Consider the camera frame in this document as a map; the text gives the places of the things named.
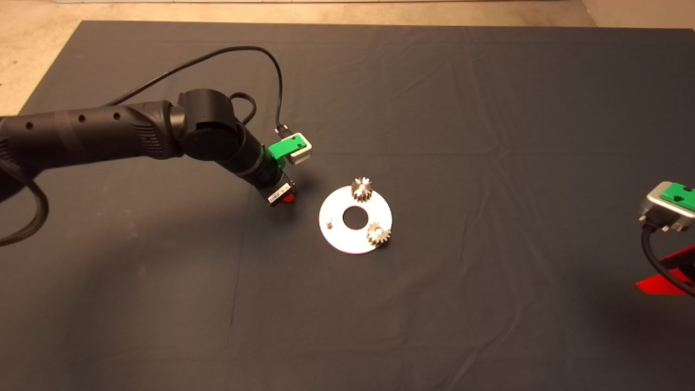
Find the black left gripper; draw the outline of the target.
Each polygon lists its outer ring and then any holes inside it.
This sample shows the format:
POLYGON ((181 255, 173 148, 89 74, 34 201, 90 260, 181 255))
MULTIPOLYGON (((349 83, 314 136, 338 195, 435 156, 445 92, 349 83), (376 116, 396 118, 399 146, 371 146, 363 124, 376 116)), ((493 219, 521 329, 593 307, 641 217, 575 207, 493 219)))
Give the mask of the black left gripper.
POLYGON ((297 188, 272 157, 257 156, 251 164, 251 186, 270 207, 295 202, 297 188))

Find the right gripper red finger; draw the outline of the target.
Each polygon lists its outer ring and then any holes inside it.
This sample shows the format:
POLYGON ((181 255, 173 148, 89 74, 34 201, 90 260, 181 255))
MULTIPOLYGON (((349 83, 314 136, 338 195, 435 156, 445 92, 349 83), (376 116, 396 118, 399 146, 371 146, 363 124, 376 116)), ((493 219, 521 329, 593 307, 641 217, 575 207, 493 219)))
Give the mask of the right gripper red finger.
POLYGON ((694 245, 663 256, 660 262, 665 269, 677 270, 687 282, 694 283, 694 245))
POLYGON ((662 275, 653 275, 636 282, 636 287, 647 295, 686 295, 662 275))

